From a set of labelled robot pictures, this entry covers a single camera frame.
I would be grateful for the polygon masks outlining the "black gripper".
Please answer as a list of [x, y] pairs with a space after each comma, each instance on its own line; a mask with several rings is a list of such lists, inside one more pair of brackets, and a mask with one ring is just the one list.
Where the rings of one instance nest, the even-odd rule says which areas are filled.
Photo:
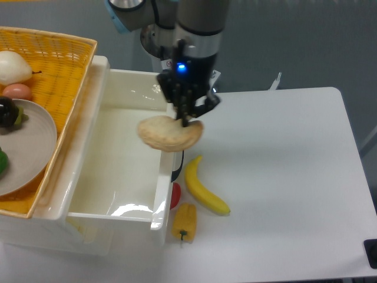
[[173, 48], [172, 67], [157, 76], [157, 81], [168, 103], [176, 111], [176, 120], [188, 127], [191, 117], [198, 118], [212, 111], [219, 103], [217, 95], [210, 94], [210, 77], [217, 55], [191, 57], [185, 54], [189, 45], [178, 40]]

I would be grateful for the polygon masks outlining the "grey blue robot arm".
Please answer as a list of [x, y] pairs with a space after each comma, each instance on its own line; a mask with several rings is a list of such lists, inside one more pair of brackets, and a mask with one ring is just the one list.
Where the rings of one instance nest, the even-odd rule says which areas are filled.
[[191, 118], [212, 111], [220, 99], [210, 80], [226, 24], [229, 1], [106, 1], [119, 32], [153, 26], [157, 56], [171, 67], [157, 76], [176, 118], [187, 127]]

